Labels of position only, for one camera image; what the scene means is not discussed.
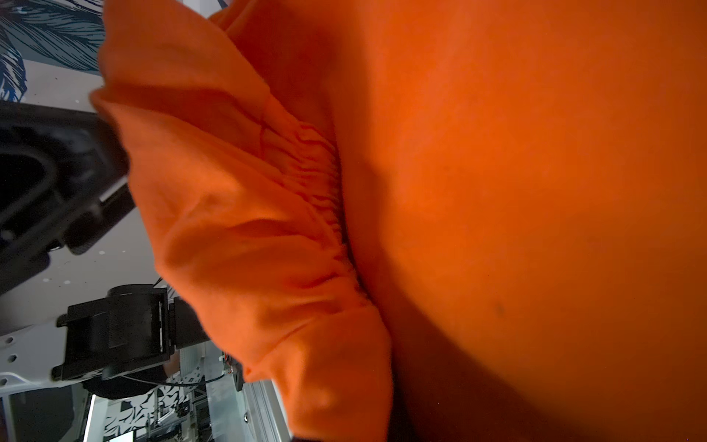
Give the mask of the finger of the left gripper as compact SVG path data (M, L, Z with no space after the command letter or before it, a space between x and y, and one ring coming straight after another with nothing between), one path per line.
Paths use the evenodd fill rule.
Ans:
M134 210L129 160L91 112L1 104L1 291L50 266L60 248L87 252Z

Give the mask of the orange shorts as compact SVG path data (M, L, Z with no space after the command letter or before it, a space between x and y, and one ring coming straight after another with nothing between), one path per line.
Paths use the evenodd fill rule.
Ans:
M703 1L108 1L159 274L312 441L706 438Z

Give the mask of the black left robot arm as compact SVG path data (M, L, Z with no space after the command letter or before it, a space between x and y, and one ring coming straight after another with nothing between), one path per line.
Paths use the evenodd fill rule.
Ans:
M1 289L46 270L54 250L87 252L136 206L127 154L99 116L1 105ZM160 284L120 285L1 339L1 393L124 378L160 366L205 335Z

